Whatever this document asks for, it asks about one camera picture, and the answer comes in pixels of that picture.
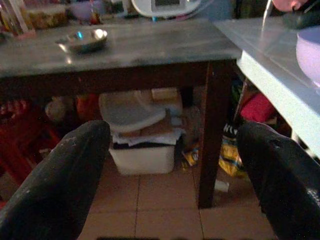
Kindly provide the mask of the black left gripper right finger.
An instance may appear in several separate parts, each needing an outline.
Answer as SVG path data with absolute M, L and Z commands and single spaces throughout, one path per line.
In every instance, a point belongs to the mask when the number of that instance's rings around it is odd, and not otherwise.
M 320 240 L 320 163 L 268 125 L 247 122 L 237 150 L 279 240 Z

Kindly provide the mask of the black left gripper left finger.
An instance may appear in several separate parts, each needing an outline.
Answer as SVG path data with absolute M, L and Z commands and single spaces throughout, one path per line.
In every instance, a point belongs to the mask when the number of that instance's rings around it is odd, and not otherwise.
M 110 138 L 103 120 L 88 121 L 66 134 L 0 210 L 0 240 L 77 240 Z

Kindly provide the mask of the red plastic stool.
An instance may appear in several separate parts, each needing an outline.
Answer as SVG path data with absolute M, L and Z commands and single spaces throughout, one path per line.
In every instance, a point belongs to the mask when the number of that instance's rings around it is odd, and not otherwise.
M 26 100 L 0 103 L 0 167 L 22 184 L 42 161 L 40 150 L 61 140 L 45 111 Z

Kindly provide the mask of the yellow black snack bag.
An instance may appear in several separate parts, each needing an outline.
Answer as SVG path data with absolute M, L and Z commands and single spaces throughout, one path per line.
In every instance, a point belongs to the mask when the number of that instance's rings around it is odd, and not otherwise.
M 228 122 L 223 127 L 219 166 L 231 177 L 246 178 L 247 173 L 238 153 L 238 129 Z

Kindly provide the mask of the pink cloth bundle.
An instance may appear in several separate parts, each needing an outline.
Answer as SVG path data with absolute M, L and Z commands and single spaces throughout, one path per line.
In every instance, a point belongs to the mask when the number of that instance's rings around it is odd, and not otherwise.
M 262 94 L 254 95 L 242 108 L 240 115 L 248 121 L 264 123 L 276 114 L 276 109 Z

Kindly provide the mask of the orange plastic bag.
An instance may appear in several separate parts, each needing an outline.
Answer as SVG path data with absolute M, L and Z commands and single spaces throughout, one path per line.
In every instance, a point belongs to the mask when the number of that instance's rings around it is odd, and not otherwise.
M 94 93 L 76 96 L 76 111 L 82 123 L 101 120 L 99 95 Z

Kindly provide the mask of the white plastic storage bin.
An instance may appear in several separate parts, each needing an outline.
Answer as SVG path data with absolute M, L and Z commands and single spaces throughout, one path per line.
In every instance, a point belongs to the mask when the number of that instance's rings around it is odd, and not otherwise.
M 175 164 L 175 146 L 155 146 L 115 149 L 109 153 L 121 175 L 151 175 L 170 173 Z

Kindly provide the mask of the small yellow packet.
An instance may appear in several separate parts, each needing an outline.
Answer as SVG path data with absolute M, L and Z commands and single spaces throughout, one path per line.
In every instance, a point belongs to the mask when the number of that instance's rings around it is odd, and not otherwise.
M 182 155 L 183 155 L 184 159 L 186 160 L 186 162 L 188 163 L 188 165 L 190 167 L 193 167 L 198 164 L 199 148 L 194 147 L 192 149 L 188 149 L 186 151 L 183 151 Z

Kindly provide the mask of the white table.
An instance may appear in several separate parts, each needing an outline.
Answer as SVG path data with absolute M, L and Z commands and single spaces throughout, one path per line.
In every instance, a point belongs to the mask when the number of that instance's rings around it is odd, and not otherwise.
M 296 58 L 297 32 L 281 17 L 230 19 L 215 26 L 242 51 L 240 71 L 272 103 L 312 155 L 320 159 L 320 88 Z

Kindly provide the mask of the lilac plastic bowl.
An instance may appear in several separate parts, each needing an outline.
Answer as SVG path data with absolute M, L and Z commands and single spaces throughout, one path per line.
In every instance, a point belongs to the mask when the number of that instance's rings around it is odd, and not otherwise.
M 297 33 L 296 59 L 302 72 L 320 88 L 320 25 Z

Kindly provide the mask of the dark wooden table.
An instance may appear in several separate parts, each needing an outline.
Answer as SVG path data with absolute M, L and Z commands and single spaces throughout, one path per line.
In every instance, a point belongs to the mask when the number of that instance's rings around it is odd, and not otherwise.
M 198 207 L 211 208 L 233 67 L 241 50 L 205 20 L 105 24 L 106 46 L 67 55 L 56 44 L 71 25 L 0 43 L 0 101 L 168 87 L 205 87 Z

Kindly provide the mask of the small steel bowl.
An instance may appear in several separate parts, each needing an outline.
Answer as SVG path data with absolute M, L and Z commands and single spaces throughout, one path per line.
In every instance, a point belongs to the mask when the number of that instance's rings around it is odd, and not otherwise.
M 55 43 L 67 54 L 86 54 L 103 49 L 108 32 L 101 28 L 81 30 L 69 34 Z

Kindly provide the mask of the dark pan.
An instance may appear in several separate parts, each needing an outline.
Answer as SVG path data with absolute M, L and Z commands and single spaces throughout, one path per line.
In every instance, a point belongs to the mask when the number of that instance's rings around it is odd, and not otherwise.
M 282 16 L 286 27 L 293 30 L 301 30 L 320 25 L 320 10 L 308 12 L 289 12 Z

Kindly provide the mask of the clear food container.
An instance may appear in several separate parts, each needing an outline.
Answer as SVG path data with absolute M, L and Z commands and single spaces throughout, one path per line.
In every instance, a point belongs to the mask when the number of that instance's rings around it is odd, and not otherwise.
M 48 4 L 42 7 L 27 8 L 26 12 L 36 30 L 62 27 L 68 24 L 66 6 Z

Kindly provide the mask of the purple plastic bowl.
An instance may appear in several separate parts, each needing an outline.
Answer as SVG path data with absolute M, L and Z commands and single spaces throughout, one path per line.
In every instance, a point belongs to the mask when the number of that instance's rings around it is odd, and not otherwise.
M 86 0 L 80 2 L 72 2 L 68 6 L 71 14 L 78 20 L 89 21 L 92 11 L 103 15 L 106 13 L 105 3 L 103 0 Z

